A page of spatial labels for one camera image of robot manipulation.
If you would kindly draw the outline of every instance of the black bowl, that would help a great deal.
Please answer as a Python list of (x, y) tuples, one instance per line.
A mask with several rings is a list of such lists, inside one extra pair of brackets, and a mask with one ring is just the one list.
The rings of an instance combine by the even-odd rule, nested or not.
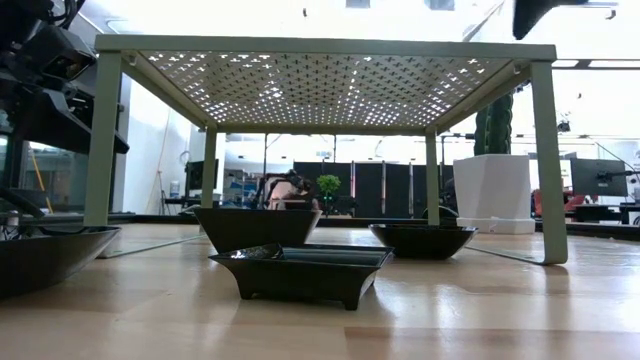
[(0, 241), (0, 298), (57, 284), (104, 250), (118, 227), (32, 227), (34, 237)]
[(242, 299), (254, 294), (342, 301), (356, 310), (392, 248), (270, 244), (213, 255), (229, 269)]
[(218, 253), (279, 243), (302, 245), (320, 218), (311, 210), (194, 209)]
[(476, 235), (473, 227), (435, 225), (369, 225), (385, 245), (394, 247), (397, 257), (445, 260), (455, 255)]

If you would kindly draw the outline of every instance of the tray foot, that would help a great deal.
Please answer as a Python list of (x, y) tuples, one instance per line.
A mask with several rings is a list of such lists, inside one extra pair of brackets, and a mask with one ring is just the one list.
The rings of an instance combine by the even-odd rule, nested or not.
[(253, 299), (253, 291), (240, 290), (240, 298), (242, 300), (251, 300), (251, 299)]
[(358, 301), (343, 301), (345, 310), (356, 311), (358, 310)]

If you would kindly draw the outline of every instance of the rectangular tray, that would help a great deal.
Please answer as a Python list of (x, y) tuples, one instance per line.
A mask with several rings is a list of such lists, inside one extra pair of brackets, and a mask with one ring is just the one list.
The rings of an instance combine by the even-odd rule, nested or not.
[(356, 310), (389, 247), (269, 244), (213, 255), (236, 278), (242, 299), (254, 294), (335, 300)]

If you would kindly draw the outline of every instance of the cactus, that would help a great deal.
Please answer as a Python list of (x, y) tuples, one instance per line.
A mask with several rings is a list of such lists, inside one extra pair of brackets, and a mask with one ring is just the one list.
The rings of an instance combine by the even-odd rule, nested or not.
[(476, 115), (474, 154), (511, 154), (513, 92), (494, 101)]

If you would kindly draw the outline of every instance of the monitor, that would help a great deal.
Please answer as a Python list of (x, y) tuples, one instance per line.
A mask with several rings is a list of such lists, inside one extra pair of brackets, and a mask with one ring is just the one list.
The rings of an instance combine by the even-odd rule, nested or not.
[(618, 160), (571, 159), (573, 194), (627, 196), (624, 171), (624, 163)]
[[(202, 172), (204, 171), (204, 161), (193, 161), (187, 163), (187, 181), (189, 190), (202, 190)], [(218, 177), (218, 159), (216, 159), (214, 178)], [(217, 181), (213, 182), (213, 188), (215, 189)]]

